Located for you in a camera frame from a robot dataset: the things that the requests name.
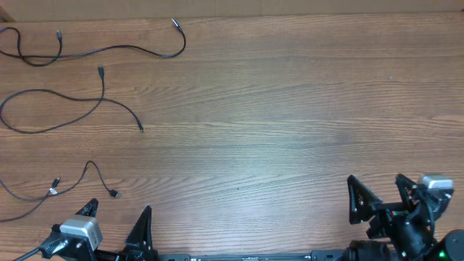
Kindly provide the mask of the black USB cable silver plug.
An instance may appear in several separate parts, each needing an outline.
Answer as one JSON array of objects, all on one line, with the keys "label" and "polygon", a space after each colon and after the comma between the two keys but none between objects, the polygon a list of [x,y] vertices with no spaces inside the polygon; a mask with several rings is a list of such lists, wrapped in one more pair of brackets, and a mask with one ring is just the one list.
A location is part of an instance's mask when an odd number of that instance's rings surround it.
[{"label": "black USB cable silver plug", "polygon": [[176,30],[180,33],[180,35],[182,37],[182,40],[183,40],[183,45],[182,45],[181,49],[179,51],[177,51],[176,53],[173,53],[173,54],[160,54],[160,53],[157,53],[155,51],[151,51],[151,50],[142,48],[140,46],[127,45],[127,44],[105,46],[103,48],[94,49],[94,50],[90,50],[90,51],[85,51],[85,52],[77,53],[77,54],[63,54],[62,53],[62,50],[63,50],[62,34],[61,34],[60,30],[57,30],[56,31],[56,37],[57,37],[57,40],[58,40],[59,48],[58,48],[58,51],[57,51],[57,53],[55,55],[24,55],[22,53],[22,49],[21,49],[21,40],[22,40],[21,32],[15,27],[8,26],[8,27],[1,28],[1,33],[5,33],[5,32],[7,32],[9,30],[16,33],[16,36],[17,36],[17,43],[16,43],[17,53],[13,54],[13,53],[8,53],[8,52],[5,52],[5,51],[1,51],[1,55],[4,55],[5,57],[10,57],[10,58],[13,58],[13,59],[19,59],[19,60],[21,60],[22,62],[24,62],[25,64],[27,64],[27,65],[29,65],[31,67],[46,67],[46,66],[49,66],[49,65],[51,65],[51,64],[53,64],[53,63],[55,63],[55,62],[57,62],[58,60],[61,60],[61,59],[77,59],[77,58],[87,57],[87,56],[91,56],[91,55],[94,55],[94,54],[102,53],[104,51],[109,51],[109,50],[113,50],[113,49],[133,49],[133,50],[136,50],[136,51],[141,51],[141,52],[150,54],[150,55],[155,56],[155,57],[160,57],[160,58],[163,58],[163,59],[173,59],[175,57],[178,57],[179,55],[181,55],[184,52],[184,50],[186,49],[187,38],[186,38],[186,34],[183,32],[183,29],[178,24],[177,20],[175,20],[174,18],[172,18],[171,20],[172,20]]}]

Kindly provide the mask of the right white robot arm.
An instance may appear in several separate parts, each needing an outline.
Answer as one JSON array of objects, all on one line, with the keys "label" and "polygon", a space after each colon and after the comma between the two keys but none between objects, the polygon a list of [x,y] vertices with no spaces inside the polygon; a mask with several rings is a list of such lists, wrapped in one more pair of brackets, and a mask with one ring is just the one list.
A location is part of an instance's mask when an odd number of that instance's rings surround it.
[{"label": "right white robot arm", "polygon": [[422,174],[415,182],[403,174],[395,178],[400,202],[384,203],[358,178],[347,178],[349,222],[369,222],[367,241],[352,241],[341,258],[362,260],[462,260],[463,230],[434,237],[435,222],[454,194],[445,175]]}]

